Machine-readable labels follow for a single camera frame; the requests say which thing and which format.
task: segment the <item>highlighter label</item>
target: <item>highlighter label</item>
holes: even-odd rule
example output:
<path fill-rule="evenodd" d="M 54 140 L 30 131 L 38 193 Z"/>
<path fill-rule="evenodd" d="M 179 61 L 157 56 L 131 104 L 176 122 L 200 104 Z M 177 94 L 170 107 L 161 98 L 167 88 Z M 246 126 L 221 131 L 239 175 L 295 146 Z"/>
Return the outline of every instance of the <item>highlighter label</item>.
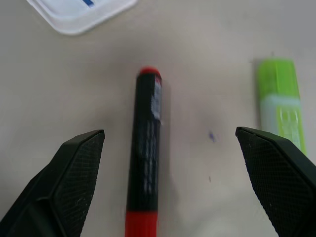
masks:
<path fill-rule="evenodd" d="M 306 150 L 300 108 L 295 106 L 278 106 L 276 114 L 279 135 L 290 140 L 305 154 Z"/>

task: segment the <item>green highlighter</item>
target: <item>green highlighter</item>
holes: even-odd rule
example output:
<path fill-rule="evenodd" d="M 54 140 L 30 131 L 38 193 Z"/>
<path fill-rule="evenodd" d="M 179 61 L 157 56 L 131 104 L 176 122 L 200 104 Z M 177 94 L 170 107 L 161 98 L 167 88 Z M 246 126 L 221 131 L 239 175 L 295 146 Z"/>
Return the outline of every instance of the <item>green highlighter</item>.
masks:
<path fill-rule="evenodd" d="M 267 59 L 257 69 L 262 130 L 293 142 L 305 155 L 301 100 L 295 65 L 286 59 Z"/>

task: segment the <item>beige surface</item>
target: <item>beige surface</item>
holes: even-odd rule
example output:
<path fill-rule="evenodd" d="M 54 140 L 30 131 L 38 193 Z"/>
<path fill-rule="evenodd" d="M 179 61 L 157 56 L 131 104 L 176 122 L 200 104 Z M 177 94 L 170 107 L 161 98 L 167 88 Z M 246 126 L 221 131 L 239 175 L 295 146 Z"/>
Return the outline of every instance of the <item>beige surface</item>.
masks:
<path fill-rule="evenodd" d="M 140 0 L 69 38 L 25 0 L 3 1 L 0 218 L 64 141 L 100 128 L 106 140 L 82 236 L 122 237 L 135 77 L 154 65 L 164 79 L 158 236 L 277 236 L 234 132 L 258 126 L 251 62 L 293 58 L 316 161 L 315 9 L 312 0 Z"/>

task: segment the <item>marker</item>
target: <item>marker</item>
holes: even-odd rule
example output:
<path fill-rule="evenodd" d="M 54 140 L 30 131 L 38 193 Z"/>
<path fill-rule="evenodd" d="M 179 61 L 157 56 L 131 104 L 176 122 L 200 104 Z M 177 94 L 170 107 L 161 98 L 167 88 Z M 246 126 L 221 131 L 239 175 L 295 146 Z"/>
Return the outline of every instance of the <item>marker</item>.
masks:
<path fill-rule="evenodd" d="M 161 76 L 144 68 L 136 82 L 125 237 L 156 237 Z"/>

